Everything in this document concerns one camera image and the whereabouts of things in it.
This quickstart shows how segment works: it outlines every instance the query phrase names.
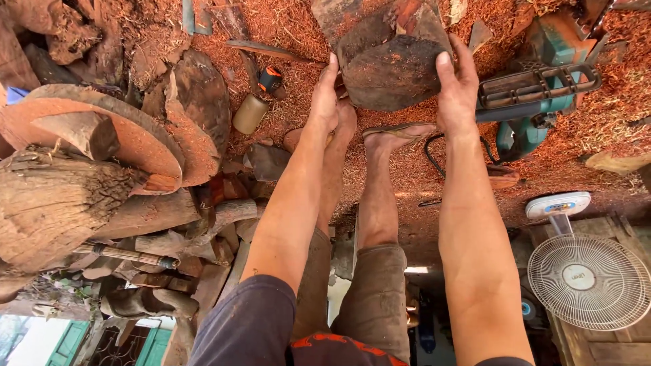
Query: electric fan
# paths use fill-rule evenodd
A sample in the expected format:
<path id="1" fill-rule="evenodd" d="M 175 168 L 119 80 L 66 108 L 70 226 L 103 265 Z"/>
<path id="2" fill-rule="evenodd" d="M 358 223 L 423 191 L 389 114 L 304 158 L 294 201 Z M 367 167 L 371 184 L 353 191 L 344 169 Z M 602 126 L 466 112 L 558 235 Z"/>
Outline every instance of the electric fan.
<path id="1" fill-rule="evenodd" d="M 561 320 L 590 330 L 626 328 L 649 311 L 651 278 L 643 262 L 618 242 L 572 232 L 567 215 L 589 203 L 589 193 L 576 192 L 527 205 L 527 217 L 549 216 L 558 234 L 533 251 L 529 283 Z"/>

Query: fan grille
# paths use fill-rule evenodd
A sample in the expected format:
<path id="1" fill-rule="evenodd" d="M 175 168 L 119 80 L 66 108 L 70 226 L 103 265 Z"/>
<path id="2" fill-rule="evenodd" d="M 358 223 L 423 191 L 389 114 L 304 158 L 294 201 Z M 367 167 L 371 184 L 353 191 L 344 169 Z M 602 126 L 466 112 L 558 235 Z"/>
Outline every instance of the fan grille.
<path id="1" fill-rule="evenodd" d="M 590 330 L 636 323 L 651 306 L 649 272 L 619 243 L 587 234 L 564 234 L 540 244 L 528 265 L 529 283 L 545 308 Z"/>

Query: hand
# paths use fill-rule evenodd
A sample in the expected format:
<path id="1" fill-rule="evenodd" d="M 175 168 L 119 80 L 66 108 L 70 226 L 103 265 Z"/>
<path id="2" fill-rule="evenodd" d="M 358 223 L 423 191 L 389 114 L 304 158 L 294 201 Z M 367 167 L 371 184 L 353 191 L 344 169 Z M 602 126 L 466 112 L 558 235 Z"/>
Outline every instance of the hand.
<path id="1" fill-rule="evenodd" d="M 459 57 L 459 72 L 455 75 L 449 53 L 441 52 L 436 57 L 436 71 L 441 80 L 436 122 L 446 138 L 476 133 L 475 106 L 479 88 L 473 54 L 459 37 L 450 35 L 449 38 Z"/>
<path id="2" fill-rule="evenodd" d="M 335 79 L 339 71 L 339 62 L 334 53 L 330 53 L 330 64 L 321 71 L 321 77 L 312 93 L 312 106 L 309 121 L 327 128 L 330 132 L 337 127 L 337 95 Z"/>

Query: shirt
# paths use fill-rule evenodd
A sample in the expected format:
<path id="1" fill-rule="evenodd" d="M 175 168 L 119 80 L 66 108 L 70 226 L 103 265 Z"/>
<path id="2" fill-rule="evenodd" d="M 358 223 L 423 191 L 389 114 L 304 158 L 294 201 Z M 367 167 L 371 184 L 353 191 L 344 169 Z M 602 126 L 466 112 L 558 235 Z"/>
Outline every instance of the shirt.
<path id="1" fill-rule="evenodd" d="M 290 345 L 296 296 L 283 280 L 256 275 L 242 281 L 199 328 L 188 366 L 359 365 L 404 362 L 349 337 L 317 333 Z M 519 358 L 493 358 L 477 366 L 532 366 Z"/>

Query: foot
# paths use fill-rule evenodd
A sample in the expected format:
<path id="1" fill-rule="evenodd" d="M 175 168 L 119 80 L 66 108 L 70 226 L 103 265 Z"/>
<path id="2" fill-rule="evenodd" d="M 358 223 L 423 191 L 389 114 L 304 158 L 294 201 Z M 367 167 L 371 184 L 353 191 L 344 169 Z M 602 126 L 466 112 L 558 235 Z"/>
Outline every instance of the foot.
<path id="1" fill-rule="evenodd" d="M 339 124 L 335 130 L 335 139 L 342 138 L 346 141 L 346 146 L 348 146 L 357 130 L 357 111 L 350 103 L 349 98 L 337 102 L 337 117 L 339 118 Z"/>
<path id="2" fill-rule="evenodd" d="M 421 136 L 421 135 L 427 135 L 430 132 L 433 132 L 434 130 L 436 130 L 435 124 L 421 124 L 416 126 L 410 126 L 400 131 L 407 135 Z M 412 141 L 413 140 L 411 139 L 403 139 L 393 134 L 376 132 L 374 134 L 370 134 L 366 136 L 366 138 L 364 139 L 364 147 L 366 148 L 368 153 L 375 152 L 375 151 L 391 152 L 393 150 L 403 147 L 404 145 L 407 145 Z"/>

